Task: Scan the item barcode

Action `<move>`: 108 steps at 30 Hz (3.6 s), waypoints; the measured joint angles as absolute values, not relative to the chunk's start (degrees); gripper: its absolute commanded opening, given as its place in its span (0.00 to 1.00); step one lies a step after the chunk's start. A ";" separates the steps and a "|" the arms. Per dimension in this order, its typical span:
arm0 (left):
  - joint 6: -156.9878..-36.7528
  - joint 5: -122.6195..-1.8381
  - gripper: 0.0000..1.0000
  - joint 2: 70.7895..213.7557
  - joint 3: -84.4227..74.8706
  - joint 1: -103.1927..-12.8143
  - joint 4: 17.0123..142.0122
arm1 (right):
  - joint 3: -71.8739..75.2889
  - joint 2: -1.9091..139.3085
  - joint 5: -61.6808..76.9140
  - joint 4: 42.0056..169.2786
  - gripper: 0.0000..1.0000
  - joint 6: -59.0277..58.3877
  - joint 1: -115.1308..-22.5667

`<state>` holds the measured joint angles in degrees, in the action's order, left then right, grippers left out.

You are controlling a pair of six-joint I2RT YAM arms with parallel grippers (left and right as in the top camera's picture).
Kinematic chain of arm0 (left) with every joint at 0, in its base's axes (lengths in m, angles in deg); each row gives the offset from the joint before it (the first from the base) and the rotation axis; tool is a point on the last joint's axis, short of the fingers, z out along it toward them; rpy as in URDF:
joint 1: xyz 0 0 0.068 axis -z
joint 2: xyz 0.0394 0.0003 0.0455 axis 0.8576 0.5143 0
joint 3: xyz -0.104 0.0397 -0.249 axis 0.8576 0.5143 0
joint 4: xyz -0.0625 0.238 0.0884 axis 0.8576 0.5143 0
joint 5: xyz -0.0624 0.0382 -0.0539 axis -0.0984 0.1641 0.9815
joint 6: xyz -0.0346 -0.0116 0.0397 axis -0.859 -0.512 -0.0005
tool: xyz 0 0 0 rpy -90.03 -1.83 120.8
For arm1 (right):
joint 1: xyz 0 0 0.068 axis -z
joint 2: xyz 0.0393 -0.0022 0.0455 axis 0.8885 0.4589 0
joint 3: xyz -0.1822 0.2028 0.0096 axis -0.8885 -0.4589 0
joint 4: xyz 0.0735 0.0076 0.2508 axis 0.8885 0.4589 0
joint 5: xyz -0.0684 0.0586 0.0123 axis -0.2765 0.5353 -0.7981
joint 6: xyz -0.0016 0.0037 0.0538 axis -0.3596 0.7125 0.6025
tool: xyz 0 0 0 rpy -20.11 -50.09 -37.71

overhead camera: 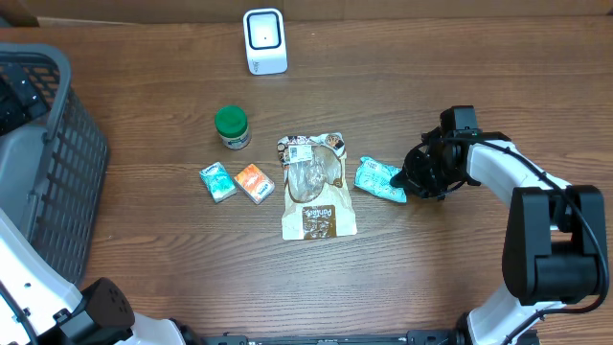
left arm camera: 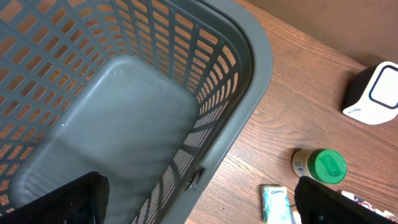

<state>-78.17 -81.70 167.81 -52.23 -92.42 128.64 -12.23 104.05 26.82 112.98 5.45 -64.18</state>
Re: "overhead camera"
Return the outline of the teal snack packet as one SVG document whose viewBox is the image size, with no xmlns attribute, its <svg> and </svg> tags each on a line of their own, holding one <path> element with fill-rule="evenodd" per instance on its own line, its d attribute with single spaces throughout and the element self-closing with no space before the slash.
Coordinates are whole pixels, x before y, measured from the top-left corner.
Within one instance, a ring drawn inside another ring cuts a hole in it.
<svg viewBox="0 0 613 345">
<path fill-rule="evenodd" d="M 362 156 L 353 184 L 373 196 L 396 203 L 406 203 L 407 196 L 404 190 L 391 185 L 391 179 L 399 172 L 400 168 L 383 164 L 370 156 Z"/>
</svg>

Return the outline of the brown white snack pouch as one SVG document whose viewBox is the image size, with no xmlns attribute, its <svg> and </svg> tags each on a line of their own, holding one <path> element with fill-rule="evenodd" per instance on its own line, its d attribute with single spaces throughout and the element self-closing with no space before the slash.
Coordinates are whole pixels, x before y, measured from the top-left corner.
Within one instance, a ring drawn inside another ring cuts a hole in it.
<svg viewBox="0 0 613 345">
<path fill-rule="evenodd" d="M 277 151 L 284 170 L 283 239 L 305 241 L 356 234 L 342 134 L 285 136 L 278 141 Z"/>
</svg>

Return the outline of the orange tissue pack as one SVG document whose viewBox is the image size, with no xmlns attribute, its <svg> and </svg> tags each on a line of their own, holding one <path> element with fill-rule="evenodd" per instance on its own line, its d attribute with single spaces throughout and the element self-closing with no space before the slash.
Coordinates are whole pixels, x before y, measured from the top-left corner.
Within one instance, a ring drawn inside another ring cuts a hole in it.
<svg viewBox="0 0 613 345">
<path fill-rule="evenodd" d="M 261 204 L 275 189 L 275 183 L 255 164 L 245 167 L 234 180 L 255 204 Z"/>
</svg>

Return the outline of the green lid jar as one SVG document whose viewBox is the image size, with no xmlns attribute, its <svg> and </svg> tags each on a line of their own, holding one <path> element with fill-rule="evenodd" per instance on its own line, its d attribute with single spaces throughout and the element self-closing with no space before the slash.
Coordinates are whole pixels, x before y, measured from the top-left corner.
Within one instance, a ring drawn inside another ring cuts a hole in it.
<svg viewBox="0 0 613 345">
<path fill-rule="evenodd" d="M 236 105 L 222 107 L 215 115 L 215 126 L 222 144 L 228 149 L 241 150 L 251 140 L 248 118 Z"/>
</svg>

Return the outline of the green tissue pack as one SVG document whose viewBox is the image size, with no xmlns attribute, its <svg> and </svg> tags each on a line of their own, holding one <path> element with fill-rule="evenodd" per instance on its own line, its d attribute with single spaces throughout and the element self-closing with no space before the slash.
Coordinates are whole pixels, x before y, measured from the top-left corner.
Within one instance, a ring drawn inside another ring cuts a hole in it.
<svg viewBox="0 0 613 345">
<path fill-rule="evenodd" d="M 215 203 L 219 203 L 237 193 L 232 177 L 220 162 L 215 162 L 201 170 L 199 176 Z"/>
</svg>

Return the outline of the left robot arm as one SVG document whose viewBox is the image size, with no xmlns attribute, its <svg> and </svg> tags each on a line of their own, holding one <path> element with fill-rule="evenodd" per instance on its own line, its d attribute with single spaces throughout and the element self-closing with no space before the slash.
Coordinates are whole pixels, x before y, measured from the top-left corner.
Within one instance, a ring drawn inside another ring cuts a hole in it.
<svg viewBox="0 0 613 345">
<path fill-rule="evenodd" d="M 55 64 L 1 66 L 1 340 L 5 344 L 194 344 L 172 319 L 82 284 L 107 140 Z"/>
</svg>

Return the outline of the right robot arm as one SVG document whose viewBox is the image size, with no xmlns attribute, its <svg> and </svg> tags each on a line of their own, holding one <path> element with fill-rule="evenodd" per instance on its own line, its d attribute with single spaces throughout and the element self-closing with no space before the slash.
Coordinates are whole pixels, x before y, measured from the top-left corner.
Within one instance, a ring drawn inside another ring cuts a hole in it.
<svg viewBox="0 0 613 345">
<path fill-rule="evenodd" d="M 536 344 L 533 326 L 553 314 L 585 314 L 610 287 L 604 199 L 539 168 L 511 138 L 479 128 L 471 105 L 452 106 L 422 134 L 391 179 L 422 199 L 464 185 L 489 188 L 509 208 L 503 284 L 450 331 L 410 331 L 410 344 Z"/>
</svg>

